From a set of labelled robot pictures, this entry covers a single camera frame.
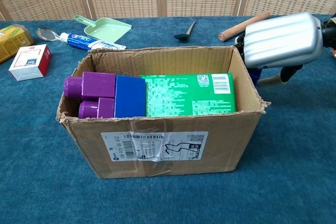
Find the barcode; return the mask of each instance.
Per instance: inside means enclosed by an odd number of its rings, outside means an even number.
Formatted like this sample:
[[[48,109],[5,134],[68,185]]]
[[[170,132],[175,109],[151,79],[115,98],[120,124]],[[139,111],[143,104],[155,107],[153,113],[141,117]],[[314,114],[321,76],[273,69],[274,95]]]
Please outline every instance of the barcode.
[[[212,82],[215,94],[230,94],[230,83],[227,74],[212,74]]]
[[[124,146],[126,158],[134,158],[132,141],[122,141],[122,144]]]
[[[135,138],[135,139],[163,139],[163,135],[124,135],[124,138]]]
[[[202,142],[204,135],[188,135],[187,137],[191,142]]]
[[[207,74],[198,74],[197,81],[198,84],[209,84],[209,77]]]

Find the qr code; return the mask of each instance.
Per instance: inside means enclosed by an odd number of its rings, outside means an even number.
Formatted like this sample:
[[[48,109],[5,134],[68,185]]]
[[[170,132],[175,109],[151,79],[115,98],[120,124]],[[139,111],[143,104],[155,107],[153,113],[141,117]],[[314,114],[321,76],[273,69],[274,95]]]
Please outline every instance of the qr code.
[[[202,142],[204,135],[188,135],[187,137],[191,142]]]
[[[197,81],[198,84],[209,84],[209,77],[207,74],[198,74]]]

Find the wooden handle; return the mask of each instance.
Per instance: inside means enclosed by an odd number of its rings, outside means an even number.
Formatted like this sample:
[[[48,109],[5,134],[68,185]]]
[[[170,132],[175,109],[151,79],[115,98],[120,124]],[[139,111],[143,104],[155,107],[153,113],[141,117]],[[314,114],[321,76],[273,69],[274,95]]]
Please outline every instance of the wooden handle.
[[[232,38],[233,36],[239,34],[241,31],[244,31],[245,28],[247,27],[247,25],[250,25],[252,23],[264,20],[266,18],[268,18],[270,16],[269,12],[264,12],[261,14],[258,14],[257,16],[254,16],[253,18],[250,18],[234,27],[231,27],[223,32],[221,32],[220,34],[218,34],[218,39],[220,41],[226,41],[230,38]]]

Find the cardboard box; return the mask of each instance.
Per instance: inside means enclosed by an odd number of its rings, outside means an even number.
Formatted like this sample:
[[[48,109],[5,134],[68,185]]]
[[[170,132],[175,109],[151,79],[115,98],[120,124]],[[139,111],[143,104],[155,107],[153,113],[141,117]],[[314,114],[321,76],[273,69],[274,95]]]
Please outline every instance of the cardboard box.
[[[232,73],[141,76],[146,80],[146,116],[236,112]]]
[[[234,47],[93,50],[73,75],[84,71],[137,77],[231,72],[235,84],[237,112],[217,115],[78,119],[80,101],[62,95],[57,120],[99,178],[234,170],[267,106]]]
[[[47,74],[51,52],[46,44],[20,47],[9,71],[17,81],[43,77]]]

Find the yellow box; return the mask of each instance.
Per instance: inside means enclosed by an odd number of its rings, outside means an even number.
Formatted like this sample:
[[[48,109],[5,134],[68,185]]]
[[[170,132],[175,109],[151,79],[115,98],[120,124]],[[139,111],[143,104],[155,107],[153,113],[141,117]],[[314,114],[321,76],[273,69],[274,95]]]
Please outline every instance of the yellow box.
[[[14,56],[20,47],[33,43],[33,38],[24,26],[13,24],[0,29],[0,63]]]

